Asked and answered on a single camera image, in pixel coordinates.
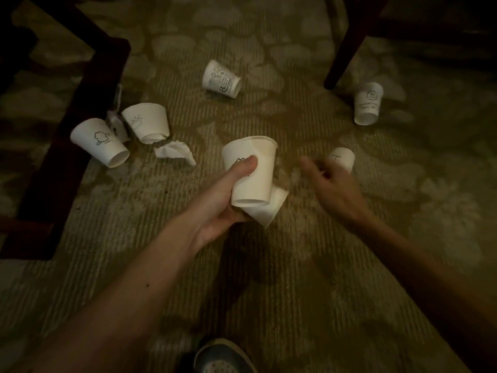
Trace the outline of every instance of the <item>person's left hand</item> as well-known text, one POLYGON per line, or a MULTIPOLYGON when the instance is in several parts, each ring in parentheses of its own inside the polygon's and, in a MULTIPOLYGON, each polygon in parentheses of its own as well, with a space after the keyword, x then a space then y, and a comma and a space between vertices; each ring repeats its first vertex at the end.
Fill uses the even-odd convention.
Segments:
POLYGON ((231 206, 231 190, 236 182, 251 174, 256 167, 256 156, 250 156, 235 163, 213 184, 191 200, 186 212, 192 222, 199 225, 191 245, 195 254, 227 231, 234 223, 250 219, 244 213, 236 212, 231 206))

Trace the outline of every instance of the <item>blue shoe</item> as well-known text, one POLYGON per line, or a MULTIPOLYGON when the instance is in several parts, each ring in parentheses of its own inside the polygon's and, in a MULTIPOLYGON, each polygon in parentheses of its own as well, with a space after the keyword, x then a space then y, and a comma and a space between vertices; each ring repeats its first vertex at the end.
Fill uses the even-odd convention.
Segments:
POLYGON ((195 373, 257 373, 242 349, 227 339, 214 339, 204 345, 193 361, 195 373))

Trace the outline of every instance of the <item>person's right arm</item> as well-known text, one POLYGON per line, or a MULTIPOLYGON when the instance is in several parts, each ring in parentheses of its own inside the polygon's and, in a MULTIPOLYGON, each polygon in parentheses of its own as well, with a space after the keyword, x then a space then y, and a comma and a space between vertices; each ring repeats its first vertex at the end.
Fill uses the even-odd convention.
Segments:
POLYGON ((463 362, 472 371, 497 371, 495 304, 374 216, 355 179, 336 162, 325 160, 326 176, 308 157, 300 166, 326 212, 371 249, 463 362))

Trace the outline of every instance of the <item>hand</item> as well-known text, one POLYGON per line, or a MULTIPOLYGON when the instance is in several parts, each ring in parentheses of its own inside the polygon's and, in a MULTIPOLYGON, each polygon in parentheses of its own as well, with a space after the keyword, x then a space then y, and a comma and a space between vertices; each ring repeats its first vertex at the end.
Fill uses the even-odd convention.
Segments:
POLYGON ((321 206, 346 227, 355 227, 371 215, 354 177, 333 159, 325 158, 321 171, 306 156, 299 159, 299 164, 311 181, 321 206))
POLYGON ((256 156, 235 163, 190 202, 186 212, 192 222, 199 225, 191 245, 195 254, 234 223, 250 220, 245 213, 236 212, 231 206, 231 190, 236 182, 251 174, 256 167, 256 156))

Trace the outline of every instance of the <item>forearm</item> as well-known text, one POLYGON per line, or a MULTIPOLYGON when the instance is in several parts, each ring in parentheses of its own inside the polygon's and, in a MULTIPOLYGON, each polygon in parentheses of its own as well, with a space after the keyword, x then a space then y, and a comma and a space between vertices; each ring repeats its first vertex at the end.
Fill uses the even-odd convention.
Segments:
POLYGON ((171 219, 115 282, 15 371, 131 370, 173 284, 193 259, 195 232, 188 215, 171 219))
POLYGON ((356 233, 465 364, 497 369, 497 311, 454 269, 444 266, 374 216, 356 233))

